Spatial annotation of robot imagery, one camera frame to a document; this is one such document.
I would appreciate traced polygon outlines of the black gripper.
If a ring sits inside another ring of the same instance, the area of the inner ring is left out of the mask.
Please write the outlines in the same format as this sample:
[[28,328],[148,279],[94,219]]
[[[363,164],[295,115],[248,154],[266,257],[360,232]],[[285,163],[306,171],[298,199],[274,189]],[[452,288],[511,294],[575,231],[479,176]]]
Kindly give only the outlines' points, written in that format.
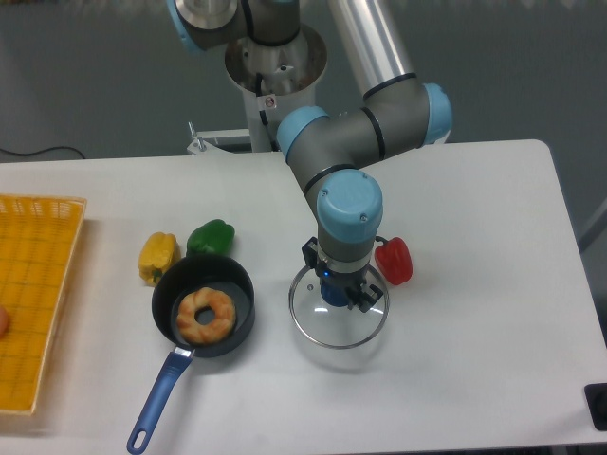
[[360,248],[352,246],[350,251],[355,254],[353,260],[336,259],[322,249],[317,238],[310,238],[302,246],[302,276],[312,271],[321,283],[345,293],[349,310],[357,307],[360,312],[366,313],[381,299],[381,289],[377,283],[367,280],[369,273],[375,273],[370,266],[372,250],[362,253]]

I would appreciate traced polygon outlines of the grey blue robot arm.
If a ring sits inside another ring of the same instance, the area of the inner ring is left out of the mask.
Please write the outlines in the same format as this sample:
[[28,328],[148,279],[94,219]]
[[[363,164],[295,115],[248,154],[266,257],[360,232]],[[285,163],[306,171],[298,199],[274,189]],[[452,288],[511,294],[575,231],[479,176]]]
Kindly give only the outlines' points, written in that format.
[[364,168],[446,138],[452,110],[440,86],[417,78],[385,2],[332,1],[329,9],[363,99],[337,118],[312,104],[327,50],[298,2],[168,3],[185,46],[226,49],[253,149],[281,152],[293,172],[318,224],[303,255],[322,298],[367,311],[383,297],[367,281],[383,205]]

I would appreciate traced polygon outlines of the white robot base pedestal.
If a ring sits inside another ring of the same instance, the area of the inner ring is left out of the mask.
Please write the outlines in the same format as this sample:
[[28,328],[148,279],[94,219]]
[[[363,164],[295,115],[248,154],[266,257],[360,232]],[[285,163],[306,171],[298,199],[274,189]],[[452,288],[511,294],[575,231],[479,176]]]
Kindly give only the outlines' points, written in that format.
[[251,149],[279,149],[279,124],[292,111],[316,103],[316,86],[327,65],[327,49],[319,33],[302,25],[298,35],[280,46],[265,46],[250,38],[228,44],[227,72],[240,89]]

